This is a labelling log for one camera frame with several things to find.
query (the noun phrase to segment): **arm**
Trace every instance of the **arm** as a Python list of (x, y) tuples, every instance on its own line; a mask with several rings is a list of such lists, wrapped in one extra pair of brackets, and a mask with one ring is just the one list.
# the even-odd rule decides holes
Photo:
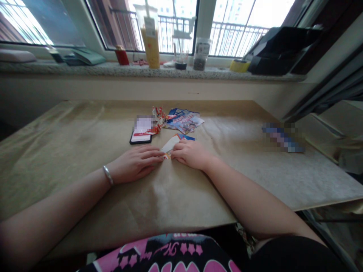
[(283, 235), (299, 235), (324, 244), (301, 218), (278, 198), (209, 154), (198, 142), (181, 140), (172, 158), (204, 171), (240, 223), (264, 243)]
[[(133, 148), (107, 165), (115, 184), (148, 175), (164, 153), (150, 145)], [(42, 259), (111, 188), (103, 169), (62, 189), (0, 224), (5, 260), (29, 270)]]

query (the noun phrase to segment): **window sill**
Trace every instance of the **window sill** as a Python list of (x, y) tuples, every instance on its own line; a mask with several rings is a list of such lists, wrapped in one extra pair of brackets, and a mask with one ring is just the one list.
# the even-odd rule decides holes
[(106, 62), (95, 66), (68, 66), (53, 60), (38, 60), (30, 63), (0, 63), (0, 72), (17, 74), (49, 74), (62, 76), (115, 76), (156, 77), (178, 79), (253, 80), (300, 82), (306, 76), (287, 74), (284, 76), (258, 76), (251, 73), (231, 72), (228, 68), (206, 67), (205, 71), (194, 71), (191, 66), (181, 71), (175, 68), (149, 69), (147, 65), (121, 66), (117, 62)]

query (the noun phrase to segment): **table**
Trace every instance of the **table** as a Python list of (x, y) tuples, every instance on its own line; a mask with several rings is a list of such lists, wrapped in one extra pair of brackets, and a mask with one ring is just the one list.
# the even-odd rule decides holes
[[(190, 136), (293, 210), (363, 198), (363, 186), (311, 146), (305, 153), (267, 152), (261, 126), (276, 120), (254, 101), (68, 101), (0, 143), (5, 219), (130, 149), (136, 115), (152, 106), (200, 111)], [(162, 129), (152, 144), (176, 133)], [(48, 258), (115, 248), (139, 238), (235, 222), (208, 177), (175, 160), (114, 187)]]

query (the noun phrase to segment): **cardboard box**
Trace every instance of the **cardboard box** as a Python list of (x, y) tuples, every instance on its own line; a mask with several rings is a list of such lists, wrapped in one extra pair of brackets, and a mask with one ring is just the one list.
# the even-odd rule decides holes
[(344, 134), (323, 122), (315, 113), (301, 118), (295, 125), (305, 133), (309, 142), (318, 145), (335, 145), (337, 140), (344, 138)]
[(339, 149), (335, 142), (343, 139), (343, 134), (328, 126), (315, 113), (301, 118), (295, 126), (303, 133), (302, 136), (306, 137), (307, 142), (338, 164)]
[(345, 144), (363, 141), (363, 101), (342, 100), (319, 117), (348, 138)]
[(342, 149), (339, 156), (339, 166), (346, 172), (360, 175), (363, 173), (363, 149)]

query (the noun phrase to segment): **wall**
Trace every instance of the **wall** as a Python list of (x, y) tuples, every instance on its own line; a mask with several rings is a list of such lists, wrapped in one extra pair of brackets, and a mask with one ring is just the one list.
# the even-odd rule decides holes
[(363, 14), (301, 83), (0, 75), (0, 119), (22, 127), (62, 100), (255, 100), (280, 119), (363, 42)]

